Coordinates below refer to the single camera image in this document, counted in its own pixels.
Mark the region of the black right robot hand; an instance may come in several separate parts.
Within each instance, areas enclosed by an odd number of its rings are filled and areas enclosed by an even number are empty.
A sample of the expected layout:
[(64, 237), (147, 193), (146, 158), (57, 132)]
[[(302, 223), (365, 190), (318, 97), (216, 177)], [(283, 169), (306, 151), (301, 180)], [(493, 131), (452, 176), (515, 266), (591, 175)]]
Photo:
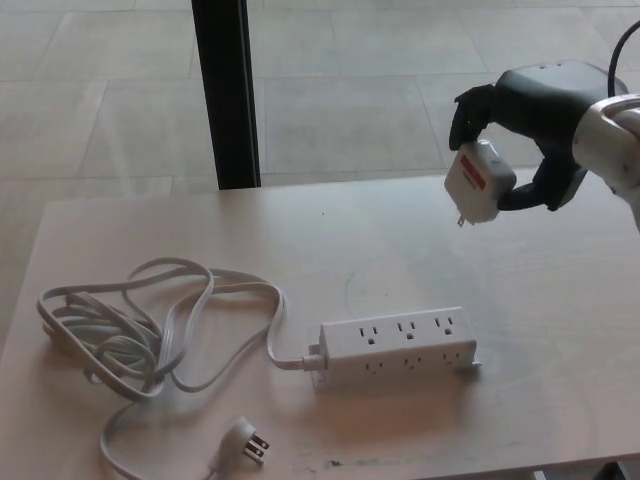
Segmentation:
[(574, 60), (511, 69), (455, 102), (451, 150), (477, 143), (495, 123), (532, 140), (543, 155), (530, 183), (498, 195), (498, 210), (555, 211), (586, 173), (628, 204), (638, 199), (639, 97), (603, 69)]

